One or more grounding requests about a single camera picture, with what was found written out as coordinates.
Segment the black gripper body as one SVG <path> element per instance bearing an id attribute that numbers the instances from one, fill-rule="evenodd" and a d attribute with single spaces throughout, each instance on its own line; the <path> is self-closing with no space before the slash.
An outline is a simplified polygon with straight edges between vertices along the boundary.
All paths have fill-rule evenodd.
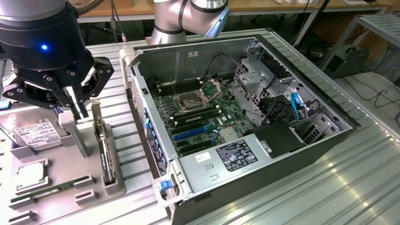
<path id="1" fill-rule="evenodd" d="M 15 64 L 16 76 L 44 88 L 45 74 L 68 87 L 68 72 L 84 80 L 93 65 L 73 11 L 35 21 L 1 20 L 0 45 Z"/>

